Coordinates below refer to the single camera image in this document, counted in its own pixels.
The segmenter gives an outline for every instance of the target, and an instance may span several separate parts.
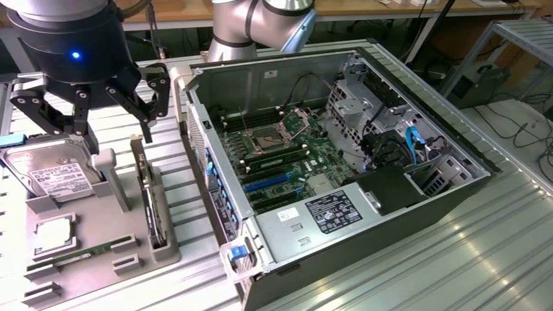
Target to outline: motherboard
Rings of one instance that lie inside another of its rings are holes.
[[[356,173],[328,138],[324,115],[308,108],[222,121],[226,152],[259,213],[339,188]]]

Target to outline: green circuit board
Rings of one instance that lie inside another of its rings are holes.
[[[316,116],[304,111],[297,114],[293,108],[287,113],[291,114],[284,119],[284,126],[289,137],[301,131],[305,121],[309,123],[309,127],[292,140],[284,139],[278,123],[236,132],[220,130],[219,133],[243,189],[259,213],[339,188],[344,179],[355,174],[331,139],[323,135],[324,129],[317,124]],[[276,153],[281,154],[255,161],[260,156]],[[285,182],[248,190],[248,186],[284,176]]]

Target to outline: robotic arm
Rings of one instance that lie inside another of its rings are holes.
[[[122,10],[114,0],[0,0],[44,73],[39,80],[14,82],[11,103],[48,133],[83,136],[94,154],[99,150],[87,121],[91,109],[120,105],[139,119],[147,143],[156,118],[167,116],[167,67],[134,63],[122,26],[150,2],[139,0]],[[214,14],[212,62],[255,57],[255,41],[297,52],[316,22],[313,0],[214,0]],[[150,102],[135,91],[140,80],[155,91]],[[75,105],[72,115],[47,103],[47,92]]]
[[[88,111],[120,105],[140,121],[144,139],[151,142],[150,127],[167,116],[170,75],[166,65],[140,68],[127,48],[122,22],[150,1],[140,0],[120,10],[112,0],[0,0],[8,7],[31,59],[44,76],[18,79],[11,103],[48,133],[83,136],[91,152],[98,150]],[[144,102],[136,86],[146,80],[155,94]],[[75,105],[64,115],[44,100],[50,92]]]

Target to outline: warning label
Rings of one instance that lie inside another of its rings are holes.
[[[325,234],[359,222],[363,217],[344,191],[337,191],[305,203],[311,215]]]
[[[30,174],[44,192],[54,198],[92,190],[79,163],[35,170]]]

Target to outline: hard drive label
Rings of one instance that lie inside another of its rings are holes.
[[[305,203],[309,213],[321,229],[329,234],[340,228],[359,222],[363,217],[344,191],[337,191]]]
[[[92,190],[79,163],[35,170],[30,174],[44,192],[54,198]]]

